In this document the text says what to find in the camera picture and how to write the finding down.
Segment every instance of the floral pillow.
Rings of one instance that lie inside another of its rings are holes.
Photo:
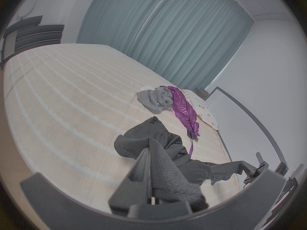
[[[197,116],[206,124],[210,125],[213,129],[219,130],[220,128],[217,120],[210,112],[205,101],[191,90],[183,90],[183,93],[185,94],[187,102],[189,102],[195,110]]]

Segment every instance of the ceiling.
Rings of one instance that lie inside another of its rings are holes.
[[[286,20],[295,22],[295,19],[283,0],[236,0],[254,19]]]

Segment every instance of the curtain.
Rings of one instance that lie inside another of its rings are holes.
[[[107,44],[195,90],[220,73],[252,24],[234,0],[94,0],[78,42]]]

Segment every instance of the white headboard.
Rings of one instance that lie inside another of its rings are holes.
[[[268,130],[235,98],[217,87],[205,101],[217,119],[219,136],[232,161],[244,160],[258,167],[263,159],[273,171],[280,162],[287,165]],[[241,188],[245,178],[245,173],[238,175]]]

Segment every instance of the striped bed sheet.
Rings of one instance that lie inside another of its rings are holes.
[[[110,213],[108,199],[135,160],[114,150],[119,134],[154,116],[137,100],[144,86],[171,85],[121,52],[96,44],[34,48],[10,59],[4,72],[6,117],[30,170],[74,199]],[[171,113],[156,115],[189,150],[186,129]],[[192,159],[229,162],[217,133],[200,123]],[[210,207],[240,191],[236,175],[203,183]]]

